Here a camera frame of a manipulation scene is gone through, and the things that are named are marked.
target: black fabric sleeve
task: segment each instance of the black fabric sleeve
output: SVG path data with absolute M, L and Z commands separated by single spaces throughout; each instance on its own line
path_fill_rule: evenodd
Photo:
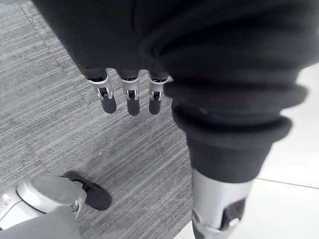
M 258 175 L 291 127 L 281 110 L 306 96 L 295 80 L 318 60 L 318 9 L 317 0 L 192 1 L 138 22 L 141 48 L 174 79 L 164 92 L 193 168 L 230 183 Z

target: striped carpet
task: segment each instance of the striped carpet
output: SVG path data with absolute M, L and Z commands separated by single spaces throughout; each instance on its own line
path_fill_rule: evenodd
M 0 3 L 0 188 L 28 176 L 76 170 L 106 188 L 110 209 L 85 207 L 84 239 L 172 239 L 189 221 L 190 166 L 170 100 L 127 113 L 121 82 L 116 113 L 103 112 L 88 82 L 28 0 Z

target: dark gray fabric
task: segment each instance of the dark gray fabric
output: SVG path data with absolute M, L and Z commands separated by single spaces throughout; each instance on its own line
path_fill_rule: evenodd
M 207 142 L 213 146 L 205 156 L 191 150 L 192 162 L 210 161 L 206 167 L 212 170 L 229 156 L 216 148 L 215 131 L 225 131 L 226 141 L 254 141 L 262 149 L 288 133 L 291 123 L 280 111 L 303 101 L 306 91 L 295 86 L 297 74 L 319 56 L 317 0 L 34 2 L 80 67 L 168 71 L 174 82 L 165 92 L 180 105 L 182 113 L 174 113 L 178 125 L 197 141 L 205 129 L 216 138 Z M 265 145 L 258 141 L 261 128 L 276 132 Z M 219 160 L 210 160 L 223 151 Z M 267 154 L 244 151 L 231 160 L 255 176 L 260 167 L 249 165 L 259 160 L 261 166 Z M 239 158 L 245 161 L 235 163 Z

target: metal joint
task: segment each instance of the metal joint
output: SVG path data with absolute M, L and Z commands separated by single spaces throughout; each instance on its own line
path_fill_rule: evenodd
M 97 93 L 98 93 L 100 100 L 103 100 L 103 94 L 100 90 L 102 88 L 106 89 L 109 99 L 111 99 L 113 97 L 113 89 L 112 89 L 111 81 L 109 80 L 109 76 L 107 76 L 104 81 L 94 82 L 94 81 L 89 80 L 89 82 L 90 82 L 91 86 L 97 90 Z

